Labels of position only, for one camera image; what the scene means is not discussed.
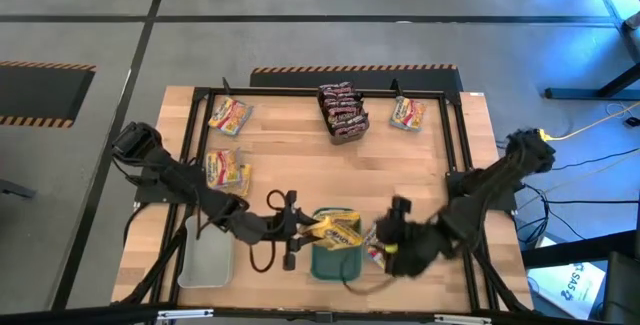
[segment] green bowl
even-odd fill
[[[324,210],[352,210],[347,208],[326,207],[316,210],[313,215]],[[360,221],[356,223],[355,230],[360,234]],[[329,251],[327,248],[311,245],[311,275],[318,280],[340,281],[340,268],[344,271],[346,281],[353,281],[360,276],[362,270],[362,246],[342,250]]]

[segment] gray concrete floor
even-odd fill
[[[637,0],[614,0],[621,14]],[[0,0],[2,14],[146,14],[151,0]],[[607,16],[602,0],[163,0],[163,15]],[[47,307],[105,141],[141,24],[0,24],[0,60],[98,66],[70,130],[0,127],[0,178],[38,190],[32,201],[0,197],[0,313]],[[562,135],[606,115],[607,102],[545,100],[548,87],[596,88],[633,64],[607,24],[200,23],[156,24],[126,121],[154,123],[168,85],[247,86],[258,66],[453,63],[466,91],[486,93],[496,138],[521,127]],[[638,130],[611,120],[554,143],[558,166],[640,146]],[[531,177],[549,188],[607,162]],[[554,191],[563,199],[634,199],[632,158]],[[70,306],[109,302],[134,189],[111,171]],[[531,194],[518,194],[524,203]],[[635,205],[556,205],[585,237],[635,226]],[[539,217],[534,203],[518,219]],[[551,219],[548,232],[575,240]]]

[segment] yellow cable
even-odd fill
[[[607,165],[607,166],[605,166],[605,167],[603,167],[601,169],[588,172],[588,173],[586,173],[584,175],[578,176],[578,177],[573,178],[571,180],[567,180],[567,181],[565,181],[563,183],[560,183],[560,184],[558,184],[556,186],[550,187],[549,189],[542,190],[541,192],[546,196],[548,193],[550,193],[550,192],[552,192],[552,191],[554,191],[554,190],[556,190],[556,189],[558,189],[560,187],[572,184],[572,183],[574,183],[574,182],[576,182],[578,180],[582,180],[582,179],[584,179],[586,177],[589,177],[591,175],[595,175],[597,173],[601,173],[601,172],[603,172],[605,170],[608,170],[608,169],[618,165],[619,163],[621,163],[621,162],[623,162],[625,160],[628,160],[629,158],[631,158],[631,157],[633,157],[635,155],[638,155],[639,152],[640,152],[640,149],[637,149],[636,151],[630,152],[627,156],[624,156],[624,157],[620,158],[618,161],[615,161],[615,162],[613,162],[613,163],[611,163],[611,164],[609,164],[609,165]],[[536,195],[535,197],[529,199],[526,203],[524,203],[524,205],[520,206],[518,208],[518,210],[521,210],[522,208],[524,208],[525,206],[529,205],[530,203],[532,203],[533,201],[535,201],[538,198],[540,198],[540,195]]]
[[[622,110],[618,111],[617,113],[614,113],[614,114],[611,114],[611,115],[609,115],[609,116],[607,116],[607,117],[605,117],[605,118],[602,118],[602,119],[600,119],[600,120],[598,120],[598,121],[594,122],[594,123],[593,123],[593,124],[591,124],[591,125],[585,126],[585,127],[583,127],[582,129],[578,129],[578,130],[576,130],[576,131],[572,132],[572,133],[571,133],[571,134],[569,134],[569,135],[565,135],[565,136],[561,136],[561,137],[557,137],[557,138],[556,138],[556,137],[553,137],[553,136],[550,136],[549,134],[545,133],[545,132],[544,132],[544,130],[540,129],[540,137],[541,137],[541,138],[542,138],[542,140],[544,140],[544,141],[560,141],[560,140],[566,140],[566,139],[568,139],[568,138],[570,138],[570,137],[572,137],[572,136],[574,136],[574,135],[577,135],[577,134],[579,134],[579,133],[581,133],[581,132],[583,132],[583,131],[585,131],[585,130],[591,129],[592,127],[594,127],[594,126],[596,126],[596,125],[600,124],[601,122],[607,121],[607,120],[611,119],[612,117],[615,117],[615,116],[620,115],[620,114],[622,114],[622,113],[624,113],[624,112],[626,112],[626,111],[629,111],[630,109],[633,109],[634,107],[636,107],[636,106],[638,106],[638,105],[640,105],[640,101],[638,101],[637,103],[634,103],[633,105],[629,106],[628,108],[623,108]]]

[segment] green plate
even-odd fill
[[[327,207],[316,210],[313,214],[317,214],[324,210],[352,210],[347,208]],[[361,233],[360,221],[356,223],[355,228]],[[318,280],[324,281],[342,281],[340,276],[340,267],[343,267],[344,279],[353,281],[360,276],[362,270],[362,246],[329,251],[327,248],[317,245],[311,245],[311,275]]]

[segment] wooden tabletop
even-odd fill
[[[168,87],[158,117],[157,129],[165,148],[177,158],[188,118],[192,87]],[[486,101],[483,94],[462,93],[469,145],[475,167],[498,159]],[[209,132],[208,149],[240,148],[245,163],[254,172],[247,200],[259,215],[273,213],[265,202],[272,189],[297,190],[298,202],[306,214],[320,207],[339,206],[360,212],[363,227],[384,215],[391,197],[399,194],[413,201],[410,219],[424,221],[447,202],[444,173],[448,170],[442,124],[435,100],[427,104],[422,132],[405,132],[391,127],[393,99],[365,102],[371,127],[362,140],[334,146],[317,103],[311,97],[238,96],[254,110],[239,136]],[[196,121],[191,156],[195,154],[201,106]],[[456,159],[462,155],[456,136],[455,114],[449,109]],[[127,296],[155,261],[168,207],[152,204],[131,225],[116,279],[113,300]],[[519,300],[531,307],[531,298],[513,221],[501,212],[487,215],[485,229],[491,260],[507,286]],[[270,255],[270,246],[254,247],[258,266]],[[310,246],[296,256],[294,271],[282,270],[283,244],[278,244],[276,263],[267,273],[256,273],[249,264],[249,248],[236,241],[234,273],[229,284],[215,289],[182,289],[179,305],[269,309],[335,311],[469,311],[462,260],[436,260],[419,278],[400,279],[387,289],[369,296],[349,293],[340,283],[315,280],[310,274]],[[481,304],[486,307],[484,279],[477,264],[475,272]],[[167,298],[167,271],[162,299]],[[366,259],[354,287],[369,288],[386,279],[376,264]]]

